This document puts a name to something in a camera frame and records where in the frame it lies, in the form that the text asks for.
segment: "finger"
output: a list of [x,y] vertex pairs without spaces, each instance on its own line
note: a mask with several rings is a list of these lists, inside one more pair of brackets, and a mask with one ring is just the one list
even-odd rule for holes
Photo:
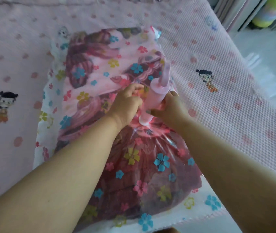
[[144,86],[141,84],[137,84],[137,83],[131,84],[124,89],[124,95],[127,97],[130,97],[130,96],[132,96],[132,94],[135,90],[140,90],[143,88],[144,88]]
[[178,96],[178,93],[175,92],[175,91],[170,91],[170,93],[171,93],[173,96]]
[[142,99],[138,96],[134,96],[130,98],[132,100],[132,102],[137,106],[137,108],[139,108],[142,105]]
[[157,110],[157,109],[146,110],[147,114],[151,114],[151,115],[153,115],[155,117],[159,117],[159,118],[162,116],[163,112],[164,111]]

